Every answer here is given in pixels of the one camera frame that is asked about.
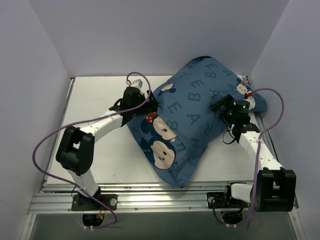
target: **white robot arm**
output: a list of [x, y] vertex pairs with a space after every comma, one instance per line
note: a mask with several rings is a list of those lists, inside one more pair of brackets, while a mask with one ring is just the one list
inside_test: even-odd
[[258, 157], [255, 202], [251, 202], [253, 184], [231, 183], [225, 199], [237, 199], [254, 205], [256, 212], [289, 212], [294, 206], [296, 175], [285, 169], [271, 154], [264, 141], [259, 139], [260, 130], [250, 123], [250, 103], [225, 96], [211, 106], [219, 112], [222, 121], [231, 127], [234, 140], [247, 152], [253, 163]]
[[[97, 194], [100, 194], [100, 188], [90, 170], [93, 163], [95, 143], [112, 130], [124, 126], [134, 115], [157, 111], [158, 103], [151, 92], [148, 101], [142, 107], [134, 111], [115, 114], [134, 108], [146, 100], [141, 91], [142, 84], [140, 79], [131, 83], [125, 89], [123, 98], [119, 99], [101, 116], [110, 117], [88, 123], [82, 127], [68, 127], [63, 133], [55, 158], [70, 173], [74, 182], [91, 196], [97, 197]], [[78, 194], [90, 201], [90, 198], [80, 189]]]

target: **white wall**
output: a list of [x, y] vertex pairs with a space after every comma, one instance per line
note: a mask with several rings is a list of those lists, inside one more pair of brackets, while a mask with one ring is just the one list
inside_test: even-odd
[[289, 0], [29, 0], [70, 76], [172, 75], [212, 55], [249, 74]]
[[[43, 175], [36, 143], [59, 125], [70, 79], [27, 0], [0, 1], [0, 239], [19, 238]], [[53, 141], [37, 158], [48, 164]]]
[[[279, 160], [297, 174], [299, 214], [308, 240], [320, 236], [320, 1], [291, 0], [252, 72], [255, 88], [277, 89], [285, 101], [271, 132]], [[266, 96], [270, 125], [280, 101]]]

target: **screw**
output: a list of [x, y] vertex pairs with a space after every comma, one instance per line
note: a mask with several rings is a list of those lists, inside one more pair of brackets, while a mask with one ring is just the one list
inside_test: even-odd
[[117, 204], [117, 199], [111, 198], [111, 200], [110, 200], [110, 205], [111, 205], [111, 206], [115, 206], [116, 204]]

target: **cable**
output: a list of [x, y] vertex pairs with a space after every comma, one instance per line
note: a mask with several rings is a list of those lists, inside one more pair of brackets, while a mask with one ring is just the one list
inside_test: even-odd
[[[240, 210], [238, 211], [226, 211], [224, 213], [221, 214], [221, 219], [223, 221], [221, 221], [218, 216], [217, 216], [217, 213], [216, 213], [216, 210], [215, 210], [215, 205], [214, 205], [214, 199], [211, 201], [211, 205], [212, 205], [212, 209], [213, 209], [213, 214], [215, 216], [215, 219], [221, 223], [221, 224], [231, 224], [231, 225], [238, 225], [240, 223], [243, 222], [244, 220], [244, 217], [243, 217], [243, 208], [240, 208]], [[241, 216], [241, 221], [237, 222], [237, 223], [234, 223], [234, 220], [238, 217]]]
[[215, 210], [215, 205], [214, 205], [214, 199], [212, 199], [211, 204], [212, 204], [212, 209], [213, 209], [213, 214], [214, 214], [214, 216], [215, 216], [215, 219], [216, 219], [219, 223], [225, 224], [226, 222], [219, 220], [219, 218], [217, 217], [216, 210]]
[[58, 129], [54, 130], [53, 132], [49, 133], [48, 135], [46, 135], [43, 139], [41, 139], [37, 144], [36, 146], [34, 147], [33, 149], [33, 152], [32, 152], [32, 162], [33, 162], [33, 165], [36, 167], [36, 169], [38, 169], [41, 173], [45, 174], [45, 175], [48, 175], [52, 178], [55, 178], [55, 179], [58, 179], [58, 180], [61, 180], [61, 181], [64, 181], [68, 184], [71, 184], [75, 187], [77, 187], [80, 191], [82, 191], [85, 195], [87, 195], [89, 198], [91, 198], [92, 200], [94, 200], [95, 202], [97, 202], [98, 204], [100, 204], [101, 206], [103, 206], [106, 210], [108, 210], [114, 217], [114, 221], [112, 222], [109, 222], [109, 223], [106, 223], [104, 225], [100, 225], [100, 226], [96, 226], [94, 228], [103, 228], [103, 227], [107, 227], [107, 226], [110, 226], [112, 224], [115, 224], [117, 222], [117, 216], [116, 214], [114, 213], [114, 211], [112, 211], [112, 209], [110, 207], [108, 207], [106, 204], [104, 204], [103, 202], [101, 202], [100, 200], [96, 199], [95, 197], [91, 196], [87, 191], [85, 191], [84, 189], [82, 189], [78, 184], [76, 184], [75, 182], [73, 181], [70, 181], [68, 179], [65, 179], [63, 177], [59, 177], [59, 176], [56, 176], [54, 174], [51, 174], [45, 170], [43, 170], [38, 164], [37, 164], [37, 161], [36, 161], [36, 153], [37, 153], [37, 150], [38, 148], [41, 146], [41, 144], [47, 140], [48, 138], [50, 138], [52, 135], [58, 133], [59, 131], [63, 130], [63, 129], [66, 129], [68, 127], [71, 127], [73, 125], [78, 125], [78, 124], [86, 124], [86, 123], [91, 123], [91, 122], [95, 122], [95, 121], [98, 121], [98, 120], [102, 120], [102, 119], [106, 119], [106, 118], [110, 118], [112, 116], [115, 116], [115, 115], [118, 115], [118, 114], [123, 114], [123, 113], [127, 113], [127, 112], [130, 112], [130, 111], [133, 111], [133, 110], [136, 110], [140, 107], [142, 107], [148, 100], [149, 100], [149, 97], [151, 95], [151, 85], [150, 85], [150, 82], [149, 80], [147, 79], [147, 77], [145, 75], [143, 75], [142, 73], [140, 72], [137, 72], [137, 71], [133, 71], [131, 73], [129, 73], [127, 76], [126, 76], [126, 81], [128, 82], [129, 81], [129, 77], [133, 74], [137, 74], [137, 75], [140, 75], [141, 77], [143, 77], [146, 81], [146, 83], [148, 84], [148, 88], [149, 88], [149, 92], [148, 92], [148, 95], [146, 97], [146, 99], [138, 106], [135, 106], [133, 108], [130, 108], [130, 109], [126, 109], [126, 110], [122, 110], [122, 111], [118, 111], [118, 112], [115, 112], [115, 113], [112, 113], [110, 115], [106, 115], [106, 116], [100, 116], [100, 117], [97, 117], [97, 118], [94, 118], [94, 119], [90, 119], [90, 120], [82, 120], [82, 121], [76, 121], [76, 122], [73, 122], [73, 123], [70, 123], [70, 124], [66, 124], [64, 126], [61, 126], [59, 127]]
[[[275, 126], [277, 126], [279, 124], [279, 122], [281, 121], [283, 115], [284, 115], [284, 111], [285, 111], [285, 102], [283, 97], [280, 95], [279, 92], [277, 92], [276, 90], [272, 89], [272, 88], [260, 88], [257, 89], [255, 91], [253, 91], [252, 93], [258, 92], [258, 91], [262, 91], [262, 90], [268, 90], [268, 91], [272, 91], [275, 94], [278, 95], [278, 97], [281, 100], [281, 114], [278, 118], [278, 120], [271, 126], [266, 128], [264, 131], [262, 131], [258, 137], [258, 140], [260, 140], [262, 138], [262, 136], [270, 131], [271, 129], [273, 129]], [[247, 215], [247, 229], [250, 227], [251, 221], [252, 221], [252, 217], [253, 217], [253, 213], [254, 213], [254, 205], [256, 202], [256, 193], [257, 193], [257, 180], [258, 180], [258, 167], [259, 167], [259, 154], [260, 154], [260, 149], [261, 149], [261, 141], [258, 141], [258, 148], [256, 151], [256, 156], [255, 156], [255, 165], [254, 165], [254, 175], [253, 175], [253, 186], [252, 186], [252, 195], [251, 195], [251, 199], [250, 199], [250, 206], [249, 206], [249, 210], [248, 210], [248, 215]]]
[[72, 191], [71, 191], [71, 198], [72, 198], [72, 199], [74, 199], [74, 196], [73, 196], [72, 194], [74, 193], [75, 189], [76, 189], [76, 186], [74, 186], [74, 188], [73, 188]]
[[230, 132], [229, 132], [228, 130], [225, 131], [225, 132], [223, 133], [223, 135], [222, 135], [222, 141], [223, 141], [224, 144], [227, 144], [227, 145], [233, 144], [233, 143], [236, 141], [236, 139], [235, 139], [234, 137], [233, 137], [233, 140], [232, 140], [231, 142], [225, 142], [224, 136], [225, 136], [225, 134], [226, 134], [227, 132], [230, 134]]
[[272, 145], [272, 148], [273, 148], [273, 152], [274, 152], [274, 154], [275, 154], [275, 158], [276, 158], [276, 160], [279, 162], [279, 158], [278, 158], [278, 155], [277, 155], [277, 152], [276, 152], [276, 149], [275, 149], [275, 145], [274, 145], [274, 142], [272, 141], [272, 138], [271, 138], [269, 132], [268, 132], [268, 135], [269, 135], [269, 139], [270, 139], [270, 142], [271, 142], [271, 145]]
[[232, 134], [231, 134], [232, 129], [229, 129], [227, 124], [225, 125], [225, 127], [226, 127], [226, 130], [228, 131], [230, 137], [232, 137], [233, 139], [235, 139], [235, 136], [232, 136]]
[[[225, 223], [237, 226], [244, 221], [243, 210], [244, 210], [243, 208], [240, 208], [240, 210], [238, 211], [225, 211], [224, 213], [221, 214], [221, 218], [225, 221]], [[234, 223], [234, 220], [240, 217], [241, 217], [241, 220], [238, 221], [237, 223]]]

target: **white platform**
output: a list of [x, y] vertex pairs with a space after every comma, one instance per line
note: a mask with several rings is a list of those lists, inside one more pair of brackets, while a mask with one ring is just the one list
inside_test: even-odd
[[[165, 82], [170, 76], [149, 76], [152, 89]], [[99, 117], [122, 97], [127, 87], [124, 76], [77, 77], [67, 104], [63, 125]], [[54, 155], [49, 172], [72, 180], [70, 175], [55, 160]], [[124, 126], [109, 133], [95, 144], [94, 160], [91, 167], [95, 181], [99, 184], [146, 184], [163, 183], [147, 158]], [[226, 145], [222, 136], [209, 144], [190, 182], [252, 181], [254, 163], [247, 153], [236, 143]], [[65, 184], [48, 177], [47, 185]]]

